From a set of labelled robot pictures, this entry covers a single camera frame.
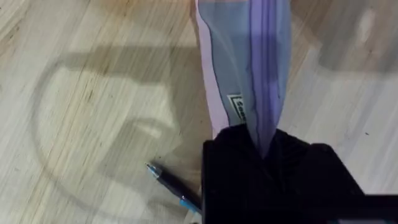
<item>wooden table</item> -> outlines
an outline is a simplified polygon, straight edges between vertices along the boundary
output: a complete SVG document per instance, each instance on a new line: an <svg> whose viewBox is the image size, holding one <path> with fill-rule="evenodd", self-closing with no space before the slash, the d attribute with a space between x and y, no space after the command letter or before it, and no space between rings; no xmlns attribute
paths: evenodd
<svg viewBox="0 0 398 224"><path fill-rule="evenodd" d="M292 0L280 128L398 192L395 0ZM0 0L0 222L182 223L211 138L191 1Z"/></svg>

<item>wood grain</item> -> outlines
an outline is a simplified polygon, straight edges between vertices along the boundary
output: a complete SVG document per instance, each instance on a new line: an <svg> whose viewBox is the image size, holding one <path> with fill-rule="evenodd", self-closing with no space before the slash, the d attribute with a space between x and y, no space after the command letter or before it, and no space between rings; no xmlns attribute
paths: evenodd
<svg viewBox="0 0 398 224"><path fill-rule="evenodd" d="M292 0L280 128L398 183L394 0ZM151 159L200 184L211 138L191 1L0 0L0 222L182 223Z"/></svg>

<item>plastic bag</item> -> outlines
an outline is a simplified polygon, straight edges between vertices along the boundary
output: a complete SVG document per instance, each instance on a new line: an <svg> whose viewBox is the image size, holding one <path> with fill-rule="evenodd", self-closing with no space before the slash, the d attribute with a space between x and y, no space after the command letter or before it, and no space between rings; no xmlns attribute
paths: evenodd
<svg viewBox="0 0 398 224"><path fill-rule="evenodd" d="M196 0L196 4L213 135L246 123L265 157L289 74L289 1Z"/></svg>

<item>pen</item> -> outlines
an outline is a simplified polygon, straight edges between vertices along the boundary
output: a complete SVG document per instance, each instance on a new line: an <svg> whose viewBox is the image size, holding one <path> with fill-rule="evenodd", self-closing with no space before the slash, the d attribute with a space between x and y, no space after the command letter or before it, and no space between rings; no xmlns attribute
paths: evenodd
<svg viewBox="0 0 398 224"><path fill-rule="evenodd" d="M151 164L146 164L152 175L165 186L169 191L180 199L180 204L201 213L199 196L193 193L185 184L178 180L175 176Z"/></svg>

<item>label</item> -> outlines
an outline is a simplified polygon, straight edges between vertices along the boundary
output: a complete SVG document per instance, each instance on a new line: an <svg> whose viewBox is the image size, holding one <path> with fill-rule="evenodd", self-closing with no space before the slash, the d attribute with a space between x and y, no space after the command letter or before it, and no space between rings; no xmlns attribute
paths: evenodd
<svg viewBox="0 0 398 224"><path fill-rule="evenodd" d="M243 104L243 97L242 95L228 95L229 102L231 103L232 108L239 119L245 123L246 122L246 115L244 114L244 104Z"/></svg>

